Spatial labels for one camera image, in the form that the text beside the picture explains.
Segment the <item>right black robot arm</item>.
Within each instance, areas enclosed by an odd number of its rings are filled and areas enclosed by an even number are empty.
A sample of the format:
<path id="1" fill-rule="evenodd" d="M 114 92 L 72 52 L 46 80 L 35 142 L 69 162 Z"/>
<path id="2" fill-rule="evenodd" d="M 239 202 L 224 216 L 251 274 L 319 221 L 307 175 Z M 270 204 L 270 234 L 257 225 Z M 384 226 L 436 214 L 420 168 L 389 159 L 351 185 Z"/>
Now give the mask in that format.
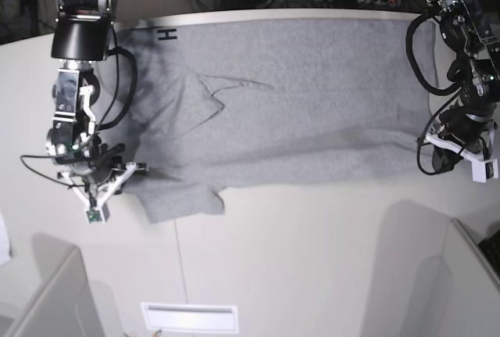
<path id="1" fill-rule="evenodd" d="M 114 181 L 123 174 L 123 144 L 108 147 L 98 136 L 102 130 L 115 127 L 128 113 L 138 84 L 138 67 L 134 56 L 117 43 L 114 30 L 117 0 L 55 0 L 56 18 L 51 56 L 63 63 L 58 72 L 52 96 L 55 114 L 48 133 L 47 157 L 65 167 L 55 178 L 80 191 Z M 98 101 L 101 87 L 94 74 L 94 63 L 125 57 L 132 76 L 127 97 L 115 118 L 106 109 L 96 119 L 91 107 Z"/>

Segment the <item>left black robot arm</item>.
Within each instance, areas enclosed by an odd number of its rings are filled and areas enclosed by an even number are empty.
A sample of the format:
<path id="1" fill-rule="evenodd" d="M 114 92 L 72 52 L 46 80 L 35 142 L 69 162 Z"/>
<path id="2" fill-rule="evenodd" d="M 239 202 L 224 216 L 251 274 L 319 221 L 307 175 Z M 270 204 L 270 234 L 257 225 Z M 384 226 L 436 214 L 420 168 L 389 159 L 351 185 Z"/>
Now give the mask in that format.
<path id="1" fill-rule="evenodd" d="M 417 138 L 417 148 L 432 145 L 430 176 L 454 170 L 461 160 L 470 163 L 475 182 L 499 177 L 499 161 L 493 155 L 493 116 L 499 104 L 499 38 L 489 13 L 499 9 L 499 0 L 426 0 L 428 7 L 409 25 L 405 51 L 422 87 L 434 96 L 448 97 L 429 119 Z M 455 53 L 444 89 L 430 84 L 413 51 L 418 27 L 436 20 L 444 43 Z"/>

